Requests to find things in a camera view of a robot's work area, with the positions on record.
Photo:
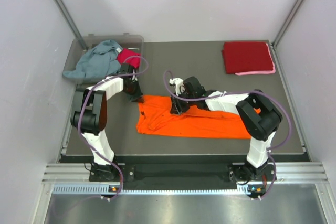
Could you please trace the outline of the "orange t shirt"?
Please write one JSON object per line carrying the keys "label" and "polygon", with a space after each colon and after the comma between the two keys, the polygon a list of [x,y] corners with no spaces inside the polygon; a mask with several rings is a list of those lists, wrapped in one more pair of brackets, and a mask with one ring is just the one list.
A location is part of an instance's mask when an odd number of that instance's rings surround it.
{"label": "orange t shirt", "polygon": [[187,112],[178,115],[171,113],[170,97],[144,95],[143,99],[144,102],[138,104],[138,133],[173,137],[250,139],[237,114],[206,111],[192,106]]}

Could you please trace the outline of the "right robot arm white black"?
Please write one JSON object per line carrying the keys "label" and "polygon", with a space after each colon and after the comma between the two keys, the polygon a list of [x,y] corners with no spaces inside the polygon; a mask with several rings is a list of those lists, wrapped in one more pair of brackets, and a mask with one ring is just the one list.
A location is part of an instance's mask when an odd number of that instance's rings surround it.
{"label": "right robot arm white black", "polygon": [[227,112],[239,115],[250,135],[246,162],[230,173],[232,181],[244,185],[264,174],[269,161],[272,140],[282,121],[282,114],[261,91],[229,94],[217,90],[205,90],[196,77],[171,78],[169,85],[175,88],[171,95],[171,113],[183,114],[192,106],[205,111]]}

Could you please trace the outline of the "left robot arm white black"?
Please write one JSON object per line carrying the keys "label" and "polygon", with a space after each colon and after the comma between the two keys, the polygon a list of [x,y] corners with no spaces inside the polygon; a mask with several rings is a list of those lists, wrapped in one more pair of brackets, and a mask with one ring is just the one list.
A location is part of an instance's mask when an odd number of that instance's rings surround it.
{"label": "left robot arm white black", "polygon": [[120,174],[105,131],[107,102],[120,92],[124,92],[130,102],[144,102],[137,69],[131,64],[123,63],[117,74],[75,91],[70,123],[93,153],[89,178],[92,182],[114,181]]}

